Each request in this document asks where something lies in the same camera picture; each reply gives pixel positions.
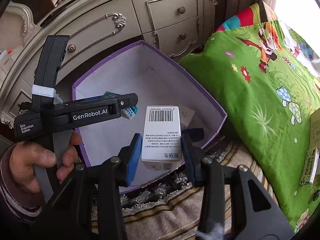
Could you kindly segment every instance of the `cream dresser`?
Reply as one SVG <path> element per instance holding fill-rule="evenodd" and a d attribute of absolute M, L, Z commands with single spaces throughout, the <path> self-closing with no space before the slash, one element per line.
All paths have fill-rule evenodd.
<path fill-rule="evenodd" d="M 97 53 L 139 35 L 178 61 L 205 44 L 214 29 L 215 6 L 216 0 L 66 0 L 50 12 L 57 15 L 48 14 L 28 33 L 0 89 L 1 122 L 12 127 L 18 104 L 31 101 L 34 71 L 48 35 L 70 35 L 58 83 Z"/>

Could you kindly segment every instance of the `yellow flower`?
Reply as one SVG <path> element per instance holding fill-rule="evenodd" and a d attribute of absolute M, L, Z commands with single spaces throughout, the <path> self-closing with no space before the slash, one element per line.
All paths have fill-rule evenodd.
<path fill-rule="evenodd" d="M 233 68 L 234 71 L 238 72 L 238 68 L 236 67 L 235 64 L 231 64 L 231 67 Z"/>

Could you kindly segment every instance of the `open cardboard box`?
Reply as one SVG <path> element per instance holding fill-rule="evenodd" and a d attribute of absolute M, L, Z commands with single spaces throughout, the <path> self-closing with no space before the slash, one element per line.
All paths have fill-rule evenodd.
<path fill-rule="evenodd" d="M 100 96 L 106 91 L 136 93 L 138 112 L 132 120 L 121 117 L 77 129 L 87 166 L 99 165 L 118 155 L 135 133 L 143 135 L 147 106 L 184 105 L 196 111 L 189 128 L 204 129 L 204 140 L 194 143 L 202 148 L 213 140 L 227 117 L 185 69 L 145 41 L 130 44 L 97 63 L 73 84 L 73 100 Z M 121 187 L 120 192 L 145 186 L 167 173 L 149 170 L 140 160 L 132 184 Z"/>

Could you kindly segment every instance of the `cartoon print fabric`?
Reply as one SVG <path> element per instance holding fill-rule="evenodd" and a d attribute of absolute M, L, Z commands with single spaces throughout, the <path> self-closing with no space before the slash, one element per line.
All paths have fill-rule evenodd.
<path fill-rule="evenodd" d="M 320 107 L 318 55 L 259 1 L 226 21 L 204 52 L 185 56 L 180 65 L 225 109 L 297 231 L 320 201 L 314 197 L 320 178 L 313 186 L 299 185 L 310 114 Z"/>

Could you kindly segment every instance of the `drawer knob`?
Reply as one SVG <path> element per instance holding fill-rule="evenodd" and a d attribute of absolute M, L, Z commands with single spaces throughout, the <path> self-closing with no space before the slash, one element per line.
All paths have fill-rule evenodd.
<path fill-rule="evenodd" d="M 184 13 L 186 12 L 186 8 L 183 7 L 183 6 L 181 6 L 181 7 L 178 9 L 178 12 L 179 12 L 180 14 L 184 14 Z"/>
<path fill-rule="evenodd" d="M 180 37 L 180 39 L 184 40 L 187 37 L 187 35 L 185 33 L 183 33 L 183 34 L 180 34 L 179 37 Z"/>
<path fill-rule="evenodd" d="M 68 52 L 74 53 L 75 51 L 76 51 L 76 46 L 73 45 L 73 44 L 70 44 L 70 45 L 68 46 Z"/>

